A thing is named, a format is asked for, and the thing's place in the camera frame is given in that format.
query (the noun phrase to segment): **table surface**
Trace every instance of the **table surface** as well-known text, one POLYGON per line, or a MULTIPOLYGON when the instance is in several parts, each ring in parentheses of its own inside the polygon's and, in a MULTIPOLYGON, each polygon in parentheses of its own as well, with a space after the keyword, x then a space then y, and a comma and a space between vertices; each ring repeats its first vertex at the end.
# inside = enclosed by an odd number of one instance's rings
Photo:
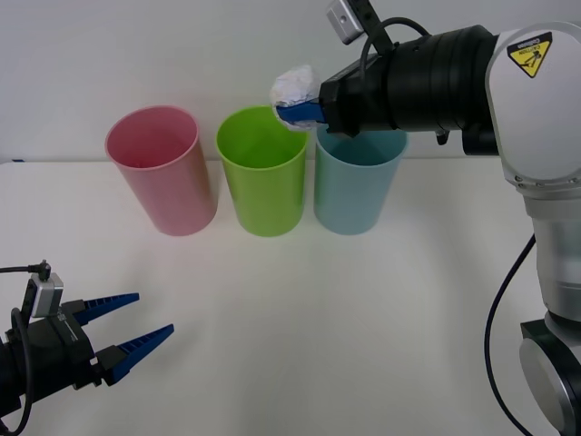
MULTIPOLYGON (((86 328, 95 350, 176 329, 118 385, 38 402, 25 434, 520 434, 482 354, 489 305, 532 233, 498 159, 404 160, 378 225, 359 236, 317 222, 312 163, 301 222, 272 239, 243 231, 221 165, 209 169, 216 217, 174 238, 110 163, 0 165, 0 265, 46 258, 64 301, 139 292, 86 328)), ((500 305, 492 357, 516 416, 555 434, 518 362, 519 323, 544 314, 535 257, 500 305)), ((3 330, 26 280, 0 275, 3 330)))

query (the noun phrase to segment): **yellow warning sticker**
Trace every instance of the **yellow warning sticker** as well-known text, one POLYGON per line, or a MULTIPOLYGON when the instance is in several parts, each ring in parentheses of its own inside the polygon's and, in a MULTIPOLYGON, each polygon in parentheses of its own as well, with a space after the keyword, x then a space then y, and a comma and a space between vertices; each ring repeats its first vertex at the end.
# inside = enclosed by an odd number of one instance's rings
POLYGON ((553 44, 553 34, 547 32, 526 41, 509 45, 507 47, 508 57, 531 79, 534 79, 547 57, 551 44, 553 44))

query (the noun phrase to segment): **pink cup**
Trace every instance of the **pink cup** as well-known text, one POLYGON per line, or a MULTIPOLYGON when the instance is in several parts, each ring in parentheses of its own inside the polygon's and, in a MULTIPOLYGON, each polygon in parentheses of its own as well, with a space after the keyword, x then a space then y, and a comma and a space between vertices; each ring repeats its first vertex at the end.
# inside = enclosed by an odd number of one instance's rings
POLYGON ((105 151, 160 232, 196 233, 216 214, 198 124, 183 109, 126 115, 107 135, 105 151))

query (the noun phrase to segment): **cup rim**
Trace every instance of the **cup rim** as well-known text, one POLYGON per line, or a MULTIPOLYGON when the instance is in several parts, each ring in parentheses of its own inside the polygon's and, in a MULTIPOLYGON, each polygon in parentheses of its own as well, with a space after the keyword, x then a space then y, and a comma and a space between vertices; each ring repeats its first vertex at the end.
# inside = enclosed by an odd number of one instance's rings
POLYGON ((406 152, 406 150, 408 150, 408 146, 409 146, 409 135, 406 132, 400 131, 400 132, 402 132, 403 134, 406 135, 406 144, 403 146, 403 148, 401 149, 401 152, 399 152, 396 157, 394 157, 393 159, 390 159, 390 160, 388 160, 388 161, 386 161, 384 163, 378 163, 376 165, 357 165, 355 163, 349 163, 349 162, 341 161, 341 159, 333 156, 331 153, 329 153, 327 150, 325 150, 325 147, 323 147, 321 145, 320 140, 319 140, 319 130, 320 129, 323 129, 324 130, 325 129, 325 126, 322 125, 322 126, 317 127, 317 132, 316 132, 317 149, 318 150, 321 150, 323 153, 325 153, 328 157, 330 157, 334 161, 336 161, 336 162, 338 162, 340 164, 343 164, 343 165, 347 165, 349 167, 353 167, 353 168, 379 168, 379 167, 381 167, 383 165, 392 164, 397 159, 401 158, 401 156, 406 152))
POLYGON ((240 110, 238 110, 236 112, 231 113, 226 118, 224 118, 224 120, 220 124, 220 127, 218 128, 218 131, 216 132, 216 135, 215 135, 215 138, 216 138, 215 139, 215 141, 216 141, 216 150, 218 151, 218 154, 220 155, 220 157, 222 158, 222 160, 224 162, 227 162, 228 164, 230 164, 230 165, 232 165, 232 166, 234 166, 236 168, 240 168, 242 170, 265 172, 265 171, 278 170, 278 169, 280 169, 283 166, 289 165, 289 164, 293 163, 294 161, 296 161, 297 159, 300 159, 300 156, 305 153, 305 150, 307 149, 307 143, 309 142, 309 133, 308 132, 294 132, 295 134, 304 134, 304 142, 303 142, 302 148, 299 150, 299 152, 295 156, 293 156, 287 162, 280 163, 280 164, 275 165, 275 166, 269 166, 267 168, 252 168, 251 166, 240 165, 239 163, 235 163, 234 161, 228 159, 222 153, 222 150, 220 150, 220 146, 218 145, 218 134, 220 133, 220 130, 221 130, 222 126, 224 125, 224 123, 226 123, 226 121, 228 121, 233 116, 238 115, 238 114, 241 114, 242 112, 250 111, 252 109, 262 109, 262 108, 271 109, 271 107, 268 106, 268 105, 266 105, 266 104, 259 104, 259 105, 256 105, 256 106, 247 106, 247 107, 244 107, 244 108, 242 108, 242 109, 240 109, 240 110))
POLYGON ((176 162, 180 161, 187 153, 189 153, 193 149, 193 147, 195 147, 198 144, 199 138, 200 138, 200 125, 198 124, 198 120, 196 120, 195 116, 193 116, 188 111, 186 111, 185 109, 182 109, 179 106, 174 106, 172 104, 153 104, 151 106, 145 106, 145 107, 142 107, 140 109, 136 109, 136 110, 128 113, 127 115, 125 115, 121 119, 119 119, 113 125, 113 127, 111 127, 111 129, 109 129, 107 136, 105 136, 105 153, 107 154, 107 157, 109 158, 109 160, 111 162, 113 162, 117 166, 122 167, 125 170, 136 171, 136 172, 140 172, 140 173, 148 172, 148 171, 155 171, 155 170, 160 170, 162 168, 165 168, 167 166, 170 166, 170 165, 175 164, 176 162), (115 128, 119 124, 121 124, 123 121, 125 121, 130 116, 134 116, 134 115, 139 114, 141 112, 150 111, 152 109, 173 109, 175 111, 181 112, 182 114, 188 115, 190 118, 192 118, 192 121, 196 126, 196 135, 193 137, 192 144, 182 154, 180 154, 178 157, 171 160, 170 162, 163 163, 163 164, 157 165, 157 166, 150 166, 147 168, 135 168, 134 166, 125 165, 124 163, 120 163, 116 159, 113 159, 113 157, 109 153, 109 138, 111 137, 113 130, 115 130, 115 128))

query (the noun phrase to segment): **black cable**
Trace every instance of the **black cable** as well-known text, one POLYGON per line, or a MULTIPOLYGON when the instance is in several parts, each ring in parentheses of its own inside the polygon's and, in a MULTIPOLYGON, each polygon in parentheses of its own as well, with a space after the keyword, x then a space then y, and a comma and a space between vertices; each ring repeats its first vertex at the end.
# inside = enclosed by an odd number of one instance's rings
POLYGON ((429 36, 429 32, 424 27, 422 27, 415 21, 410 20, 409 18, 404 18, 402 16, 394 16, 392 18, 388 18, 387 20, 383 20, 381 23, 378 24, 377 27, 373 29, 373 31, 371 31, 371 34, 369 35, 369 37, 365 41, 365 44, 363 45, 363 49, 361 50, 361 58, 359 59, 359 79, 363 87, 363 95, 365 95, 371 106, 375 106, 375 102, 371 98, 371 95, 369 94, 369 89, 367 87, 366 79, 367 57, 369 55, 369 49, 371 48, 373 42, 377 39, 380 33, 383 32, 383 29, 390 25, 406 25, 407 27, 411 27, 412 29, 417 31, 422 36, 429 36))
POLYGON ((31 351, 30 351, 30 341, 28 339, 28 331, 25 327, 25 322, 22 319, 22 314, 16 308, 10 312, 10 317, 12 319, 13 328, 20 333, 20 339, 22 341, 22 347, 25 354, 25 371, 26 371, 26 401, 25 408, 22 413, 22 418, 20 419, 20 424, 14 431, 9 431, 4 425, 2 420, 0 420, 0 435, 2 436, 18 436, 22 433, 28 423, 30 418, 30 412, 33 409, 34 402, 34 379, 33 379, 33 365, 31 361, 31 351))
POLYGON ((10 268, 0 268, 0 273, 28 273, 30 266, 11 266, 10 268))
POLYGON ((500 299, 504 295, 505 291, 507 290, 510 281, 515 276, 518 271, 518 268, 523 263, 523 261, 527 258, 528 254, 530 253, 531 249, 535 245, 535 235, 533 234, 528 241, 527 245, 523 249, 522 253, 517 257, 514 265, 510 268, 510 271, 505 277, 505 280, 500 285, 500 289, 498 289, 497 296, 494 298, 492 302, 492 306, 490 306, 490 312, 488 313, 487 318, 487 326, 484 330, 484 362, 487 366, 487 376, 488 381, 490 382, 490 388, 492 388, 492 393, 494 393, 494 397, 497 399, 498 405, 500 409, 505 413, 508 419, 517 427, 521 433, 525 436, 533 436, 530 431, 528 431, 518 420, 514 417, 514 415, 510 412, 507 405, 502 399, 500 392, 498 391, 497 382, 494 378, 494 373, 492 372, 492 362, 490 361, 490 332, 492 331, 492 322, 494 321, 494 315, 497 313, 498 305, 500 304, 500 299))

